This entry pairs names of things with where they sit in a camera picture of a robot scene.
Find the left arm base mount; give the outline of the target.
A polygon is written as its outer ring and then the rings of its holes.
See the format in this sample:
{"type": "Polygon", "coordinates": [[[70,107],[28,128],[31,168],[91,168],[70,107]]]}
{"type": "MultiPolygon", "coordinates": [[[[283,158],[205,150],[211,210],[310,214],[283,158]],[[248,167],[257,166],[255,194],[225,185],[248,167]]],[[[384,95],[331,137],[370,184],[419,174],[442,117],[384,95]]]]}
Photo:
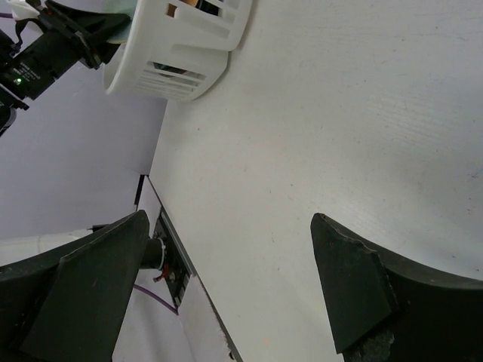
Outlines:
{"type": "Polygon", "coordinates": [[[149,240],[142,268],[158,271],[153,281],[166,283],[173,308],[177,309],[195,269],[147,175],[140,176],[134,205],[137,210],[145,211],[149,218],[149,240]]]}

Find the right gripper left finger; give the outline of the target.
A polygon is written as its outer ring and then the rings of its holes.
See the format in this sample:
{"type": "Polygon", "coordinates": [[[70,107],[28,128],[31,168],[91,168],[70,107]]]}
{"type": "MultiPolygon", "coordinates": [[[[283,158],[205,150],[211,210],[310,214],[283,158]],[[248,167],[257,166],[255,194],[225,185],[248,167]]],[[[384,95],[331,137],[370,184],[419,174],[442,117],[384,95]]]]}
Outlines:
{"type": "Polygon", "coordinates": [[[1,267],[3,361],[110,361],[149,234],[137,211],[1,267]]]}

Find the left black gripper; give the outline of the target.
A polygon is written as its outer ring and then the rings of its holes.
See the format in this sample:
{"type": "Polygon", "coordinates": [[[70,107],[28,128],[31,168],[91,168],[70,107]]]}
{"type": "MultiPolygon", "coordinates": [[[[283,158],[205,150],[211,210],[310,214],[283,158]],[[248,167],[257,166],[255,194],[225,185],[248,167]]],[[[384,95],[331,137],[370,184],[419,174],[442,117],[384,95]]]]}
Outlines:
{"type": "Polygon", "coordinates": [[[127,14],[96,13],[45,2],[47,28],[21,48],[1,32],[1,101],[37,99],[76,63],[89,69],[107,64],[118,49],[109,40],[131,23],[127,14]]]}

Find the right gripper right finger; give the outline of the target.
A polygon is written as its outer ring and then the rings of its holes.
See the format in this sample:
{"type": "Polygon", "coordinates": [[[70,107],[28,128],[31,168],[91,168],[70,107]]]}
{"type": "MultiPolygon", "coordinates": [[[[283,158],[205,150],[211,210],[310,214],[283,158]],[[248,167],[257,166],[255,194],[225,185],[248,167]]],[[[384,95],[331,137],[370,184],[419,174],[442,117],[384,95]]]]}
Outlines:
{"type": "Polygon", "coordinates": [[[480,361],[482,282],[415,262],[317,213],[310,231],[345,361],[480,361]]]}

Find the orange woven round plate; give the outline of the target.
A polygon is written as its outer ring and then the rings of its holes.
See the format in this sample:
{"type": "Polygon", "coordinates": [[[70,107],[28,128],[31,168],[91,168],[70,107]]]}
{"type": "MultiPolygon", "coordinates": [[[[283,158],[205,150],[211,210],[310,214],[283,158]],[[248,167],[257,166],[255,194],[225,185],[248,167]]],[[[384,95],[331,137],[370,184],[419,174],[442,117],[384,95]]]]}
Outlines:
{"type": "MultiPolygon", "coordinates": [[[[196,8],[199,3],[199,0],[180,0],[180,1],[194,8],[196,8]]],[[[177,9],[176,5],[169,4],[167,8],[167,15],[169,17],[174,17],[176,9],[177,9]]]]}

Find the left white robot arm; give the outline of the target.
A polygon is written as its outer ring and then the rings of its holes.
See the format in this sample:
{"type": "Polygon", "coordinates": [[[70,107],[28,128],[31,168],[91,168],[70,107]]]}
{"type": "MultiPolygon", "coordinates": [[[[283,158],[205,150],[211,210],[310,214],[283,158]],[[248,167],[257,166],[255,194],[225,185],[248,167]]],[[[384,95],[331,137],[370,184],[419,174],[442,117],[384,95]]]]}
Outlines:
{"type": "Polygon", "coordinates": [[[75,65],[19,111],[1,138],[1,262],[43,253],[139,205],[166,102],[106,95],[75,65]]]}

